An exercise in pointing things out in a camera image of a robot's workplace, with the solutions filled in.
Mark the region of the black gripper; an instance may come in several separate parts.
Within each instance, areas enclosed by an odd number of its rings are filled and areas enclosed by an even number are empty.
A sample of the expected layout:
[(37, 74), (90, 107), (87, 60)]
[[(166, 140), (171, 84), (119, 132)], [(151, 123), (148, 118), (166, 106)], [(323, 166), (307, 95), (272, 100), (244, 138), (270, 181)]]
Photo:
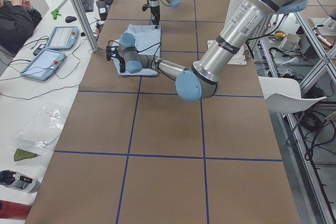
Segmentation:
[(118, 71), (119, 71), (119, 73), (125, 73), (126, 67), (125, 67), (124, 58), (121, 57), (117, 51), (115, 52), (115, 58), (118, 61)]
[(152, 24), (158, 26), (160, 23), (160, 6), (151, 6)]

